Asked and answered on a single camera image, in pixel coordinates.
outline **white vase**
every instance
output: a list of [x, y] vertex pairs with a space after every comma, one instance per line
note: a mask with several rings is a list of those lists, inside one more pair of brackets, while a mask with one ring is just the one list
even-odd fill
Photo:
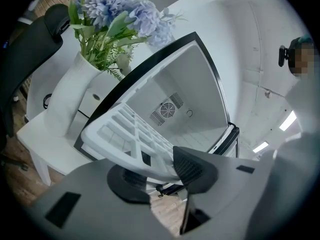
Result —
[[28, 6], [28, 11], [30, 11], [30, 12], [33, 11], [36, 8], [39, 1], [40, 0], [33, 0]]
[[48, 131], [59, 137], [67, 134], [90, 82], [100, 73], [80, 52], [77, 53], [49, 100], [44, 116]]

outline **table leg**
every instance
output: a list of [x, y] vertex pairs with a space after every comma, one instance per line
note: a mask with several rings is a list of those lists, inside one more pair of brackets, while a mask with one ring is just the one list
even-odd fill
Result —
[[38, 172], [41, 180], [43, 181], [44, 184], [50, 186], [51, 179], [50, 179], [50, 175], [49, 175], [48, 165], [36, 153], [33, 153], [32, 151], [30, 151], [30, 155], [31, 155], [33, 164], [36, 168], [36, 171]]

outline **black chair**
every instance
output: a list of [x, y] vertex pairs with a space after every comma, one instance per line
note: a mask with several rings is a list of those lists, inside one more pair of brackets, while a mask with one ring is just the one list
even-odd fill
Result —
[[[23, 82], [62, 46], [61, 34], [70, 18], [64, 4], [51, 6], [2, 52], [0, 66], [0, 152], [7, 144], [7, 135], [14, 135], [12, 100]], [[25, 164], [0, 155], [1, 164], [11, 163], [25, 169]]]

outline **ceiling light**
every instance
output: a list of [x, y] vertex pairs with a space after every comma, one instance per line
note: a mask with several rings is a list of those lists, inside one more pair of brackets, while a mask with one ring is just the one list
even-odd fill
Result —
[[258, 153], [259, 151], [263, 150], [264, 148], [266, 148], [267, 146], [269, 146], [269, 143], [268, 142], [264, 142], [262, 143], [260, 146], [256, 147], [253, 152], [254, 153]]
[[286, 129], [288, 129], [288, 127], [290, 125], [292, 125], [292, 123], [297, 119], [295, 113], [292, 111], [290, 113], [290, 115], [286, 118], [286, 120], [284, 120], [284, 122], [280, 125], [280, 129], [282, 131], [285, 131]]

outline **air vent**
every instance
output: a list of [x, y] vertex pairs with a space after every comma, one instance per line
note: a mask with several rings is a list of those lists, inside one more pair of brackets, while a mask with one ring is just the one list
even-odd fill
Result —
[[175, 92], [170, 96], [170, 100], [172, 100], [172, 102], [174, 103], [177, 109], [180, 109], [184, 104], [184, 102], [182, 101], [182, 99], [180, 98], [177, 92]]
[[176, 108], [172, 103], [165, 103], [162, 105], [160, 111], [164, 118], [170, 118], [174, 115]]
[[153, 111], [150, 115], [150, 119], [157, 125], [162, 125], [165, 120], [161, 117], [161, 115], [157, 111]]

